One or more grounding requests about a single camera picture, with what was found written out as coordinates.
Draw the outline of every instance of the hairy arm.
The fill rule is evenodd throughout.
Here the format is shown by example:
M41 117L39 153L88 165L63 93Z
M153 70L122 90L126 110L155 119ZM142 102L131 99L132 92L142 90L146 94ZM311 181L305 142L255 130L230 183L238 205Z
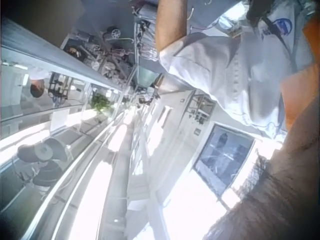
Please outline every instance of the hairy arm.
M159 0L155 25L158 52L187 35L188 0Z
M298 116L258 183L204 240L314 239L319 235L319 96Z

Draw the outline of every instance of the patch logo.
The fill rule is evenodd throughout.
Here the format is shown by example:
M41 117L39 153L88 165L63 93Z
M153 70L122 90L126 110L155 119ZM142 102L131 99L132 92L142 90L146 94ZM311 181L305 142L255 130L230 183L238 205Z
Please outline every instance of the patch logo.
M282 36L288 36L293 28L292 22L287 18L279 18L273 22L273 24L280 30ZM261 32L262 39L264 36L271 35L272 33L268 28L265 28Z

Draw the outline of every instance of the white lab coat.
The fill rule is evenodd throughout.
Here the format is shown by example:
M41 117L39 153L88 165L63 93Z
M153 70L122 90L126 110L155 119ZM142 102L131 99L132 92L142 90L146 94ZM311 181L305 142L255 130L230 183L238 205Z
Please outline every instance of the white lab coat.
M159 53L160 63L210 95L233 119L274 139L285 119L281 81L314 62L300 12L294 2L284 2L268 16L280 29L291 56L259 22L257 31L243 26L236 39L203 33L185 36Z

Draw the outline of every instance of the orange shirt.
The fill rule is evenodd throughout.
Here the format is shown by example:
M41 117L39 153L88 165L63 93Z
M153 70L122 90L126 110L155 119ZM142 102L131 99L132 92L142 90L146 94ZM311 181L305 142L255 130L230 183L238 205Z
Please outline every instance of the orange shirt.
M306 69L287 77L281 84L285 108L285 123L288 131L298 115L319 94L320 63L320 21L314 16L303 29L308 39L316 63Z

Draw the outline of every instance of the potted plant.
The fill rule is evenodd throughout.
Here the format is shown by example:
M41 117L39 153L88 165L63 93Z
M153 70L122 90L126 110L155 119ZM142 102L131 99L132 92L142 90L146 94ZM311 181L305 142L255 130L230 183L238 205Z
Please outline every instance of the potted plant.
M111 102L106 96L100 93L94 93L91 99L91 107L95 109L98 113L111 108Z

